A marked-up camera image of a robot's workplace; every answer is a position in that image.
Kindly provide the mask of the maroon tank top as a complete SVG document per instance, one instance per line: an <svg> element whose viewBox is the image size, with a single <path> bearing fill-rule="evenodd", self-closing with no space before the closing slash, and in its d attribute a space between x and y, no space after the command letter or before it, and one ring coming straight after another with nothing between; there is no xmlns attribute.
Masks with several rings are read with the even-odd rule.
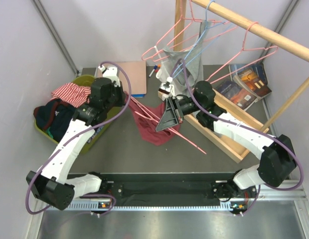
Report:
<svg viewBox="0 0 309 239"><path fill-rule="evenodd" d="M131 97L129 109L131 110L134 121L143 140L152 143L155 146L160 146L167 143L174 136L184 138L183 135L179 133L180 126L174 126L171 130L156 131L156 126L165 110L164 103L153 108L145 106L136 98Z"/></svg>

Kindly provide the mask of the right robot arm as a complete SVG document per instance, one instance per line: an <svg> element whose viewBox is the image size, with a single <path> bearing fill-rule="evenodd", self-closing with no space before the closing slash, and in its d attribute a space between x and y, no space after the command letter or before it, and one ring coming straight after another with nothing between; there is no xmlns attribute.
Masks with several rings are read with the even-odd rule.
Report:
<svg viewBox="0 0 309 239"><path fill-rule="evenodd" d="M186 96L172 93L171 80L168 78L159 87L166 98L156 131L177 126L185 116L196 113L200 126L229 137L259 159L258 165L239 170L225 183L231 196L239 197L247 188L262 184L277 188L297 167L292 142L287 136L262 133L236 119L215 103L216 94L206 81L197 82L190 96Z"/></svg>

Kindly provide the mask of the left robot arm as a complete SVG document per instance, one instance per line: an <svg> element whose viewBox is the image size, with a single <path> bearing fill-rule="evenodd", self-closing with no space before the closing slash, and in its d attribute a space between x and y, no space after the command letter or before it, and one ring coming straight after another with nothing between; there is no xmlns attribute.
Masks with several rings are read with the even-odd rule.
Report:
<svg viewBox="0 0 309 239"><path fill-rule="evenodd" d="M105 61L100 64L102 77L91 85L89 102L76 109L64 137L48 160L26 177L28 189L25 196L26 210L30 209L29 197L45 202L59 210L66 209L73 199L94 194L104 197L108 185L97 173L68 179L69 171L86 142L95 130L118 118L128 107L131 94L125 94L119 74L124 72L117 63Z"/></svg>

